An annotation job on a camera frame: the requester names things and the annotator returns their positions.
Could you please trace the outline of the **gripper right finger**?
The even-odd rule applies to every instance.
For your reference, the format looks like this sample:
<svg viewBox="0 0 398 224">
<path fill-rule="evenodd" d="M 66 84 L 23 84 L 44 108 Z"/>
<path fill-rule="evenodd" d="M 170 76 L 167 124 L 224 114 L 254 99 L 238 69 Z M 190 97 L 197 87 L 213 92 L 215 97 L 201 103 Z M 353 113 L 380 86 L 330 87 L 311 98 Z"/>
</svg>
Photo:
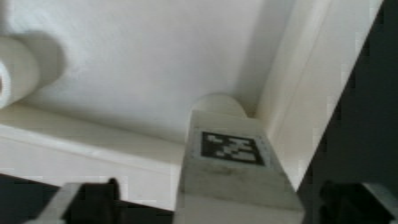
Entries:
<svg viewBox="0 0 398 224">
<path fill-rule="evenodd" d="M 320 224 L 398 224 L 398 197 L 378 183 L 327 181 L 320 198 Z"/>
</svg>

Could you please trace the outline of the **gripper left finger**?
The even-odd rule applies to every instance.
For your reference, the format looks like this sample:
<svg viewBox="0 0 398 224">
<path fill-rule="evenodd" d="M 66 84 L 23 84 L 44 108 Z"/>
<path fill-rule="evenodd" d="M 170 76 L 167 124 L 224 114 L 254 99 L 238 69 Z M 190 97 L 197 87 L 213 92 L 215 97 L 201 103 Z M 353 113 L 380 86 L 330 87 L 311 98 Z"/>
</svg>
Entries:
<svg viewBox="0 0 398 224">
<path fill-rule="evenodd" d="M 119 224 L 121 190 L 115 178 L 99 183 L 67 183 L 34 219 L 23 224 Z"/>
</svg>

